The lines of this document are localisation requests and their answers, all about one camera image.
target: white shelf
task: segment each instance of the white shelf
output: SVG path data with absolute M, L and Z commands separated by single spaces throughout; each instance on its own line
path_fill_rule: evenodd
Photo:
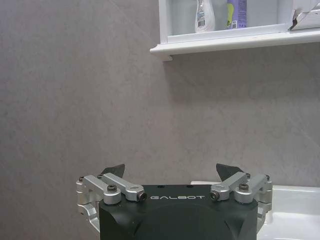
M 159 0 L 161 43 L 150 52 L 170 61 L 177 54 L 320 42 L 320 28 L 288 31 L 294 10 L 309 11 L 317 1 L 247 0 L 248 27 L 225 30 L 227 0 L 212 0 L 217 30 L 195 33 L 196 0 Z

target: metal fixture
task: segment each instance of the metal fixture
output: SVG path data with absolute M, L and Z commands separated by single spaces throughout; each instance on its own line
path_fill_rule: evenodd
M 112 173 L 104 174 L 101 180 L 107 184 L 116 185 L 129 201 L 140 202 L 147 198 L 142 185 L 133 184 Z
M 246 173 L 237 172 L 228 179 L 219 184 L 211 185 L 211 193 L 217 192 L 219 197 L 217 201 L 224 201 L 229 199 L 230 193 L 239 185 L 248 180 Z

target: silver metal linkage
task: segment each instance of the silver metal linkage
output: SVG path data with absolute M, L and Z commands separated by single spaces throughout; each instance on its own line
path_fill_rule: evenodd
M 78 212 L 86 217 L 95 232 L 100 233 L 97 203 L 103 200 L 108 205 L 117 204 L 121 201 L 121 191 L 89 175 L 76 182 L 76 193 Z
M 211 185 L 211 198 L 215 201 L 224 201 L 229 199 L 230 193 L 239 185 L 246 183 L 248 177 L 244 172 L 237 172 L 221 183 Z
M 141 202 L 147 198 L 147 194 L 142 185 L 133 184 L 112 173 L 104 174 L 101 180 L 107 184 L 116 185 L 128 201 Z
M 250 175 L 237 172 L 225 181 L 211 186 L 213 201 L 228 200 L 234 192 L 234 199 L 239 204 L 250 204 L 255 199 L 258 202 L 257 232 L 264 225 L 267 212 L 272 209 L 273 183 L 268 175 L 258 174 L 249 179 Z

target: wall shelf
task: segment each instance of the wall shelf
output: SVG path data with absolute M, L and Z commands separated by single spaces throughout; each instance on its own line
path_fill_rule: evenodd
M 161 41 L 150 52 L 170 61 L 177 54 L 320 42 L 320 28 L 288 30 L 295 9 L 310 11 L 317 2 L 247 0 L 248 27 L 225 30 L 227 0 L 212 0 L 217 30 L 195 33 L 196 0 L 159 0 Z

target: plastic bottle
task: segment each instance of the plastic bottle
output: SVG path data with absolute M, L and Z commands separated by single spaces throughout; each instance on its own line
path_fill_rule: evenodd
M 194 29 L 196 33 L 214 31 L 216 20 L 211 0 L 197 0 Z

